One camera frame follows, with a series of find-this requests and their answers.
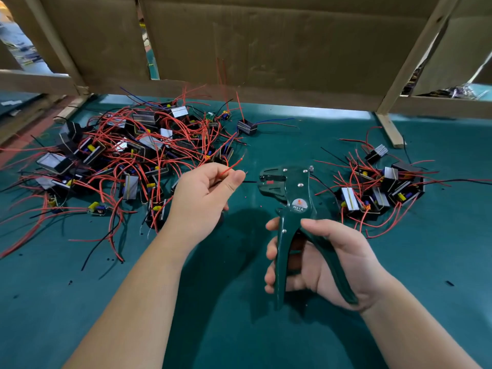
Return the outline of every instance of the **teal work surface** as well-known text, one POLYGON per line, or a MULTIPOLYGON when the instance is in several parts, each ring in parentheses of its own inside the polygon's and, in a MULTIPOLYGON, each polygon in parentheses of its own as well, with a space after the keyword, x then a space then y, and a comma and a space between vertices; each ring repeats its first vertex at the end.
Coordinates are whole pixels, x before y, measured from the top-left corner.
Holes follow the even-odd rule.
MULTIPOLYGON (((121 98, 107 96, 88 103, 86 109, 105 111, 130 103, 121 98)), ((221 105, 210 104, 213 110, 221 105)), ((313 159, 336 160, 320 147, 339 156, 347 154, 355 144, 338 138, 363 139, 366 130, 377 125, 366 112, 253 104, 243 108, 251 121, 293 117, 283 122, 298 126, 261 125, 255 136, 244 136, 248 146, 238 145, 232 161, 248 150, 239 165, 248 172, 248 179, 257 179, 265 167, 299 164, 314 165, 317 177, 329 182, 335 170, 313 159)), ((80 111, 76 119, 84 123, 93 115, 97 113, 80 111)), ((237 111, 234 118, 239 118, 237 111)), ((435 159, 425 166, 440 171, 440 179, 492 179, 489 121, 395 117, 395 123, 412 161, 435 159)), ((227 127, 233 132, 234 122, 227 127)), ((49 144, 57 131, 50 129, 41 139, 49 144)), ((389 144, 380 129, 371 130, 369 139, 373 145, 389 144)), ((405 157, 402 150, 390 153, 405 157)), ((381 165, 392 161, 385 157, 381 165)), ((0 189, 15 181, 21 166, 1 172, 0 189)), ((311 185, 314 191, 324 189, 316 184, 311 185)), ((402 221, 370 243, 383 266, 458 343, 480 365, 492 367, 492 187, 452 184, 427 186, 402 221)), ((41 199, 31 198, 7 211, 27 196, 23 189, 2 193, 2 217, 40 207, 41 199)), ((71 198, 69 203, 86 207, 92 198, 96 199, 71 198)), ((332 196, 317 196, 315 204, 320 214, 331 217, 332 196)), ((229 205, 222 226, 197 246, 183 269, 164 367, 385 367, 356 313, 336 308, 310 292, 289 294, 286 305, 274 311, 273 297, 263 289, 269 265, 266 245, 273 236, 265 223, 279 204, 262 196, 255 184, 244 184, 229 205)), ((143 215, 142 210, 130 215, 115 237, 124 264, 114 260, 104 242, 80 271, 94 243, 69 240, 101 238, 109 222, 108 217, 85 213, 43 224, 32 240, 0 261, 2 367, 59 368, 64 363, 155 236, 151 232, 147 239, 146 226, 140 234, 143 215)), ((29 216, 0 226, 2 250, 32 227, 35 219, 29 216)))

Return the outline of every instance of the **wire stripper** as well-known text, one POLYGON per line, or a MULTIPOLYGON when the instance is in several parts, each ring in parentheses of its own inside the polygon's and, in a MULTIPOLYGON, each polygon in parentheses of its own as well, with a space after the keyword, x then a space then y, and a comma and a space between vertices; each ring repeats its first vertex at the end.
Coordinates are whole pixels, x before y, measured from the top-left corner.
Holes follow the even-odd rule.
POLYGON ((323 255, 342 297, 349 304, 358 304, 358 299, 350 288, 332 244, 324 237, 312 235, 301 227, 301 219, 317 219, 309 189, 312 172, 312 166, 309 168, 286 166, 266 168, 262 170, 259 177, 258 189, 261 194, 273 197, 284 205, 283 208, 277 209, 280 222, 275 266, 275 310, 283 306, 290 245, 298 232, 307 237, 323 255))

